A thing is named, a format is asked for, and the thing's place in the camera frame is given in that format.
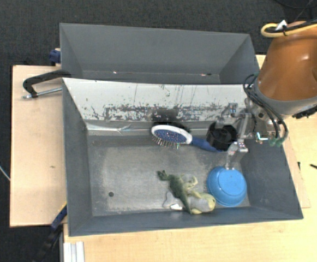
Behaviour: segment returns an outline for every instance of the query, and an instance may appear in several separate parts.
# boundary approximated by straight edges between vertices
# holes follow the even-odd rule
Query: toy dinosaur
[[[162,181],[169,181],[171,194],[167,193],[167,200],[163,204],[164,207],[171,207],[174,204],[172,198],[179,198],[185,209],[190,214],[200,214],[202,212],[210,212],[214,210],[216,200],[207,193],[199,193],[193,190],[198,183],[197,178],[193,175],[167,175],[163,170],[158,172],[158,176]]]

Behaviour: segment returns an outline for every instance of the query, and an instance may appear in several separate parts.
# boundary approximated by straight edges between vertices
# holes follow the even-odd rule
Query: blue plastic bowl
[[[247,183],[241,172],[215,167],[208,175],[207,188],[219,205],[235,207],[247,195]]]

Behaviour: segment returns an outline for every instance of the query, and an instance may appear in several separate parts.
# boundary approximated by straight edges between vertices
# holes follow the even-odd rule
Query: gray bin
[[[206,191],[208,173],[225,164],[226,153],[158,146],[149,134],[152,115],[173,110],[203,136],[227,103],[242,108],[240,84],[259,70],[248,35],[61,24],[61,41],[62,68],[79,78],[64,79],[62,88],[70,236],[303,217],[283,148],[254,140],[246,140],[249,153],[236,168],[248,187],[242,205],[202,215],[162,207],[168,183],[158,170],[194,174],[196,190]],[[183,87],[190,102],[177,96]],[[129,109],[137,116],[109,115]]]

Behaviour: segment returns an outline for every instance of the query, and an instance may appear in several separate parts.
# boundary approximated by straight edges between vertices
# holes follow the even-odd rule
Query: blue hair brush
[[[203,150],[220,152],[205,139],[193,137],[186,130],[172,125],[156,125],[151,128],[153,140],[160,146],[179,148],[181,144],[194,145]]]

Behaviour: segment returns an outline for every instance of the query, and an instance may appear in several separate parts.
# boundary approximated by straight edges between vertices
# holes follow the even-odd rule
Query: small screw
[[[317,169],[317,165],[310,164],[310,166]]]

